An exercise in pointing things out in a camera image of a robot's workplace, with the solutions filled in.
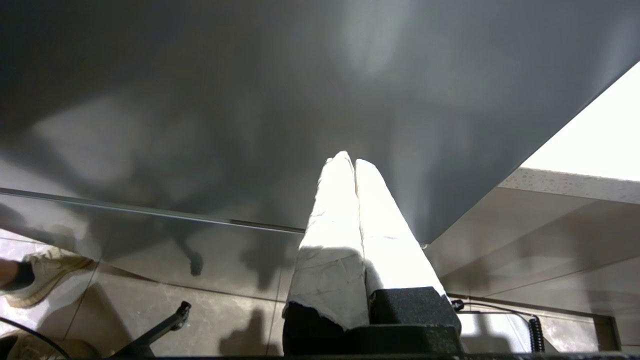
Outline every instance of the black cord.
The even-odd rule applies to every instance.
[[[56,344],[55,342],[53,342],[53,340],[49,339],[48,337],[44,336],[43,334],[40,334],[37,331],[31,330],[28,327],[21,325],[17,322],[11,321],[7,318],[3,318],[2,316],[0,316],[0,322],[4,322],[7,323],[11,326],[15,326],[20,330],[26,331],[28,333],[30,333],[31,335],[35,336],[36,338],[46,342],[47,344],[51,345],[52,348],[56,349],[57,352],[60,353],[60,355],[62,355],[65,359],[71,359],[71,357],[69,356],[69,354],[67,354],[66,351],[64,351],[58,344]]]
[[[532,317],[533,319],[530,319],[527,322],[529,324],[529,336],[531,337],[531,352],[545,352],[545,338],[542,334],[542,324],[540,324],[540,318],[538,317],[538,315],[525,313],[523,311],[511,310],[511,309],[507,309],[506,307],[500,307],[500,306],[495,306],[490,304],[481,304],[479,302],[466,302],[464,304],[490,307],[493,309],[506,311],[508,313],[526,315],[526,316]]]

